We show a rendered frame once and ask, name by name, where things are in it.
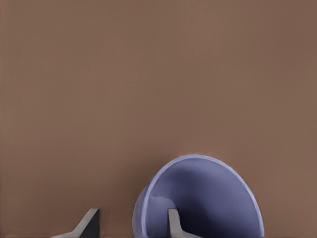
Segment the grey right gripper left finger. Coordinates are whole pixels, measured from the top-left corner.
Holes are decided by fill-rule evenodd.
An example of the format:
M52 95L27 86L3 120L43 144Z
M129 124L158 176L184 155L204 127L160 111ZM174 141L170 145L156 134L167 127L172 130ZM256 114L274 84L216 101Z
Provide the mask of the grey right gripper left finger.
M74 230L54 236L54 238L99 238L100 237L100 210L90 209Z

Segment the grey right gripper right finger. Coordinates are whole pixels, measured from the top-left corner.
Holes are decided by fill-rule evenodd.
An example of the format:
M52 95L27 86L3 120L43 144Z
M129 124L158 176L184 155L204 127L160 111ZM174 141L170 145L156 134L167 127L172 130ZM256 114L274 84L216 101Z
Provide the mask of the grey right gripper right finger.
M168 234L170 238L197 238L198 236L185 232L180 224L176 208L168 209Z

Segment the blue cup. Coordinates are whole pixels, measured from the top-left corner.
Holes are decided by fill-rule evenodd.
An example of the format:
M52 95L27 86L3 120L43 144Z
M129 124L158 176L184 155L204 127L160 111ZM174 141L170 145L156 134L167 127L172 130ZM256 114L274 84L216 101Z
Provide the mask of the blue cup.
M191 154L164 165L145 185L133 210L134 238L170 238L168 209L197 238L261 238L264 224L244 180L215 158Z

